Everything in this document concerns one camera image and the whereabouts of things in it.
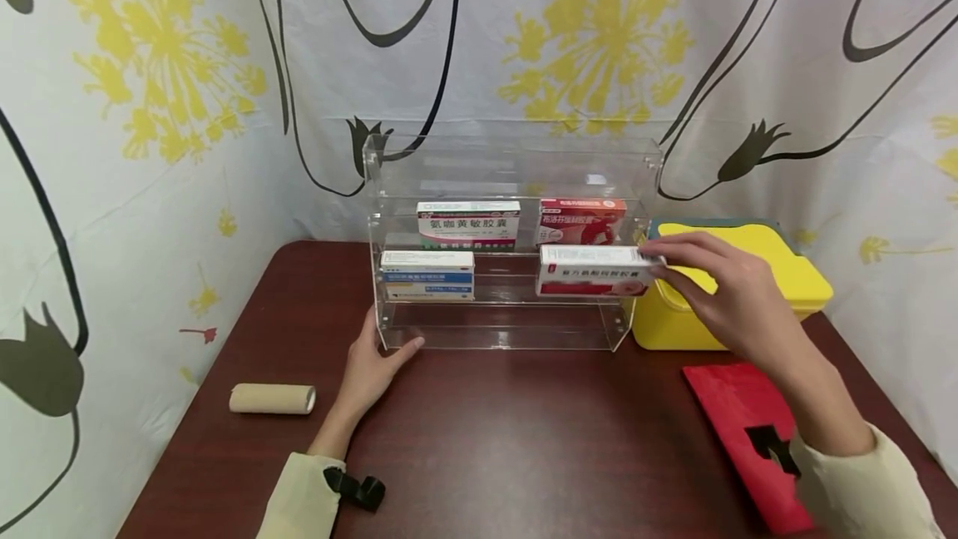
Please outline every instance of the person's right hand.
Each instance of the person's right hand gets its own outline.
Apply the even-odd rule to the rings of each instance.
[[[779,291],[773,270],[760,256],[739,250],[704,231],[656,238],[645,242],[641,251],[665,257],[670,266],[701,269],[712,275],[718,289],[708,294],[679,270],[654,270],[658,278],[685,297],[725,348],[765,373],[787,367],[796,355],[808,354],[811,339],[802,331],[792,307]]]

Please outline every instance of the brown tabletop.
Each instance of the brown tabletop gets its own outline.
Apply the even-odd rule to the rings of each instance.
[[[372,301],[365,244],[297,242],[274,256],[121,529],[124,539],[252,538],[289,452],[335,398]],[[958,490],[823,316],[806,329],[865,417],[918,469],[958,537]],[[727,354],[424,350],[353,439],[354,476],[388,488],[363,539],[769,537],[680,369]],[[240,382],[309,383],[308,417],[228,412]],[[824,537],[813,532],[805,537]]]

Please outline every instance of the red envelope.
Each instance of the red envelope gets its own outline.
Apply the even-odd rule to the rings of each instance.
[[[770,531],[786,534],[813,528],[812,518],[795,498],[795,477],[774,459],[762,457],[745,432],[770,425],[783,441],[792,438],[792,412],[773,382],[750,363],[685,367],[682,373]]]

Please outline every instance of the sleeve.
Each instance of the sleeve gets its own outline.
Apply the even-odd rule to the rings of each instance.
[[[331,457],[290,453],[266,505],[257,539],[325,539],[333,530],[339,494],[329,489],[323,470],[346,471]]]
[[[815,451],[795,432],[790,451],[802,472],[796,493],[836,539],[945,539],[918,475],[901,449],[872,427],[876,448],[863,456]]]

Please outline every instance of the yellow storage container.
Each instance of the yellow storage container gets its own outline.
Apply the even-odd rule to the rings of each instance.
[[[784,298],[792,305],[795,316],[805,319],[820,311],[832,298],[832,286],[815,269],[812,262],[793,253],[782,236],[768,225],[689,226],[660,223],[657,235],[683,234],[686,231],[707,231],[741,250],[762,256],[773,268],[775,281]],[[717,283],[703,270],[676,267],[710,294]],[[633,304],[632,334],[635,341],[649,350],[724,350],[705,325],[692,312],[685,298],[661,279]]]

